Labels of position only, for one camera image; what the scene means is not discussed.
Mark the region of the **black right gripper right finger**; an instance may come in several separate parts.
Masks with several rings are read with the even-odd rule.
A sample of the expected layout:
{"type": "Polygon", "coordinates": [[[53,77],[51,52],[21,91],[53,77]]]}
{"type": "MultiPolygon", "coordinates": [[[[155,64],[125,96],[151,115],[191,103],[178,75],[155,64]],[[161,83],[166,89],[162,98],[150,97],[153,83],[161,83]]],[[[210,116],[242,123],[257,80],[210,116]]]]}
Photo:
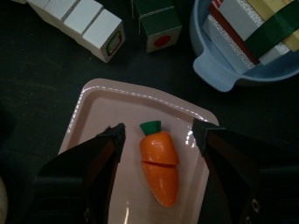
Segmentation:
{"type": "Polygon", "coordinates": [[[299,224],[299,153],[195,120],[229,224],[299,224]]]}

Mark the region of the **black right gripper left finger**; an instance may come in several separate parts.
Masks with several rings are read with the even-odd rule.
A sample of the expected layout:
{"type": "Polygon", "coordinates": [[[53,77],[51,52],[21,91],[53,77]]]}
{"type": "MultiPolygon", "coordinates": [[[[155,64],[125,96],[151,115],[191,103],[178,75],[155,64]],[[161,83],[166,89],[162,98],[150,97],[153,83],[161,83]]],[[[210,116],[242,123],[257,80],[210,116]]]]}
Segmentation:
{"type": "Polygon", "coordinates": [[[23,224],[109,224],[109,206],[126,142],[119,124],[66,150],[38,173],[23,224]]]}

